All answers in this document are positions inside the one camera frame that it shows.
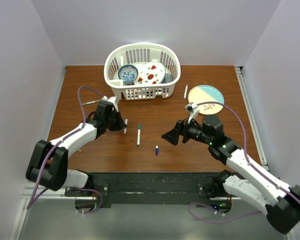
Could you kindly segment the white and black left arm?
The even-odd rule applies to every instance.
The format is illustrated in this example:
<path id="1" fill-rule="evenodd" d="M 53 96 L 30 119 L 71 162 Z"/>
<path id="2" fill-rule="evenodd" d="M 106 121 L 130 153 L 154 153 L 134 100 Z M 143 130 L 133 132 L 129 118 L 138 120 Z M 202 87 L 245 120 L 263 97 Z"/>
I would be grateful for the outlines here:
<path id="1" fill-rule="evenodd" d="M 75 188 L 82 196 L 89 196 L 94 190 L 94 184 L 89 181 L 91 177 L 83 171 L 69 169 L 69 158 L 107 130 L 115 132 L 126 127 L 118 104 L 100 101 L 93 118 L 87 118 L 62 137 L 36 143 L 26 170 L 26 179 L 52 191 L 62 187 Z"/>

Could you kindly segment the white pen with teal tip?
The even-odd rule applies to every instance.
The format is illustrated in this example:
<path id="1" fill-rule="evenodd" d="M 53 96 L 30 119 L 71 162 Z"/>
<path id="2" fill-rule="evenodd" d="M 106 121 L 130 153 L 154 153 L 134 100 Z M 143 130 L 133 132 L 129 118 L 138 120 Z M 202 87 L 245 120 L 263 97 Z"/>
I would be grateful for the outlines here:
<path id="1" fill-rule="evenodd" d="M 138 128 L 138 130 L 137 130 L 137 140 L 136 140 L 137 147 L 140 146 L 140 143 L 141 143 L 141 129 Z"/>

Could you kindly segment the white pen with blue end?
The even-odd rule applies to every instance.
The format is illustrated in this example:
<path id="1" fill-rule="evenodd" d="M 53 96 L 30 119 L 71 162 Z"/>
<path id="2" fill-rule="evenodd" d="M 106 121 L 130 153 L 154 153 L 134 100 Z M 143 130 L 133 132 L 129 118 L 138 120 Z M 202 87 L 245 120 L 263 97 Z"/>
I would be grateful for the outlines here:
<path id="1" fill-rule="evenodd" d="M 185 86 L 184 88 L 184 94 L 183 94 L 183 99 L 186 100 L 187 99 L 187 94 L 188 94 L 188 84 Z"/>

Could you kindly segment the blue and white pen cap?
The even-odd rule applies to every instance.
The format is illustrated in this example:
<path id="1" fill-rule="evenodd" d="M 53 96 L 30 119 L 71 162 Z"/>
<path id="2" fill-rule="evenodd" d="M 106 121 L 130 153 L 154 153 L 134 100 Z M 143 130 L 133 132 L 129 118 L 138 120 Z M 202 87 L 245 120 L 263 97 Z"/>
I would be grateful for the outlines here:
<path id="1" fill-rule="evenodd" d="M 158 153 L 159 153 L 159 146 L 158 146 L 158 145 L 156 145 L 156 146 L 155 146 L 155 155 L 157 156 L 157 155 L 158 155 Z"/>

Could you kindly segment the white pen with dark-blue tip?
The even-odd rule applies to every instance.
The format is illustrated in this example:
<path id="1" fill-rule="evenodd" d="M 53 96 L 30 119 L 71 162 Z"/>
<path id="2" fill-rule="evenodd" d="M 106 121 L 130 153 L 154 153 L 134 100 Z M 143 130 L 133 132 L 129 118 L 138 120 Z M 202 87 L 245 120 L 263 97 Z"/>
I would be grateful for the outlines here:
<path id="1" fill-rule="evenodd" d="M 126 134 L 127 133 L 127 128 L 128 128 L 128 119 L 127 118 L 124 120 L 124 124 L 125 124 L 125 127 L 124 127 L 123 132 L 124 132 L 124 134 Z"/>

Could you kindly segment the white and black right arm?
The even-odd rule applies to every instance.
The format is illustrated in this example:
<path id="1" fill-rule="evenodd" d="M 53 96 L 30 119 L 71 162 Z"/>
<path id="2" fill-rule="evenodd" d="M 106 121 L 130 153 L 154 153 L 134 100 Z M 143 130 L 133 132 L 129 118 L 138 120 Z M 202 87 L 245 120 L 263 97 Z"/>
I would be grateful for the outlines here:
<path id="1" fill-rule="evenodd" d="M 266 216 L 270 225 L 286 235 L 300 222 L 300 186 L 291 187 L 257 164 L 245 150 L 224 133 L 215 115 L 205 116 L 202 124 L 192 118 L 179 120 L 162 139 L 176 146 L 195 140 L 208 145 L 213 158 L 235 170 L 222 171 L 205 187 L 211 197 L 231 195 L 240 198 Z"/>

